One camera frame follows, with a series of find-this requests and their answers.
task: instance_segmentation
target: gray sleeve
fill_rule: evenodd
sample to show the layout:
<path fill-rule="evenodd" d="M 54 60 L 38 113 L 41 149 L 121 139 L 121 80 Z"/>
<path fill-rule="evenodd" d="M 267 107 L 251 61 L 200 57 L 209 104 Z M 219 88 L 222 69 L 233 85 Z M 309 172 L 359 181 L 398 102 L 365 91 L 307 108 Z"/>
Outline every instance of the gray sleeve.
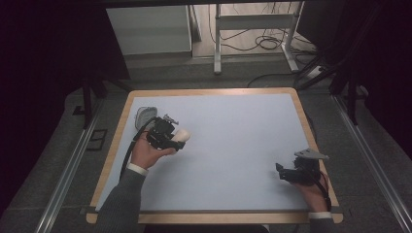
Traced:
<path fill-rule="evenodd" d="M 310 219 L 310 233 L 336 232 L 336 225 L 332 218 Z"/>
<path fill-rule="evenodd" d="M 140 198 L 145 176 L 129 169 L 99 211 L 93 232 L 137 232 Z"/>

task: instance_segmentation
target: whiteboard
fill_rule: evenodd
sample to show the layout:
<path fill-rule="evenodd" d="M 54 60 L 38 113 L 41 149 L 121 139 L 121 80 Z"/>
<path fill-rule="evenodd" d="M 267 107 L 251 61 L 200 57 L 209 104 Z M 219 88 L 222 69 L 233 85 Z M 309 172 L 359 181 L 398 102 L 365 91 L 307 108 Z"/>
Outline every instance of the whiteboard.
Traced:
<path fill-rule="evenodd" d="M 261 94 L 134 98 L 96 211 L 119 182 L 140 107 L 157 107 L 160 117 L 180 122 L 176 130 L 191 132 L 182 150 L 150 168 L 142 212 L 307 210 L 275 168 L 276 162 L 292 168 L 293 154 L 309 147 L 292 97 Z"/>

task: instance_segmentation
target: person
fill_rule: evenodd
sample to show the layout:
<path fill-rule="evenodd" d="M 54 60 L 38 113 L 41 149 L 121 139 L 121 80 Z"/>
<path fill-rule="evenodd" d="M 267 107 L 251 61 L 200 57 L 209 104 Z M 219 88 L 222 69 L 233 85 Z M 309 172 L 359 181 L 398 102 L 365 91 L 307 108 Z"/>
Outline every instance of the person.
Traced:
<path fill-rule="evenodd" d="M 146 140 L 144 132 L 133 148 L 130 163 L 127 165 L 119 184 L 111 191 L 94 227 L 96 233 L 138 232 L 137 219 L 140 213 L 141 190 L 148 175 L 148 169 L 165 155 L 174 154 L 174 149 L 157 150 Z M 323 174 L 321 184 L 327 188 L 327 175 Z M 293 185 L 302 193 L 310 209 L 310 232 L 329 233 L 335 225 L 320 190 L 315 186 Z"/>

